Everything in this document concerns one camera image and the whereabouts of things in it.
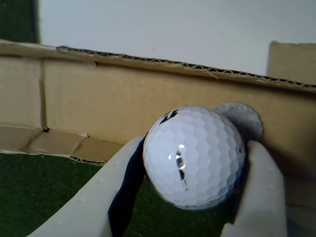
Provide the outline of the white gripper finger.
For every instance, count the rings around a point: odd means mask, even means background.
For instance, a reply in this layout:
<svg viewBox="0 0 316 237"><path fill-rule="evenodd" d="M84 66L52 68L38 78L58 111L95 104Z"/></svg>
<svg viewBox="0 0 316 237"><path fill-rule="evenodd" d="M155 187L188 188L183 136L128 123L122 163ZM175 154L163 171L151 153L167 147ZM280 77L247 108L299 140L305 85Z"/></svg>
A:
<svg viewBox="0 0 316 237"><path fill-rule="evenodd" d="M222 237L286 237L284 178L267 149L247 144L249 173L235 221L226 223Z"/></svg>
<svg viewBox="0 0 316 237"><path fill-rule="evenodd" d="M128 162L143 138L126 143L56 213L36 228L32 237L110 237L108 210L119 192Z"/></svg>

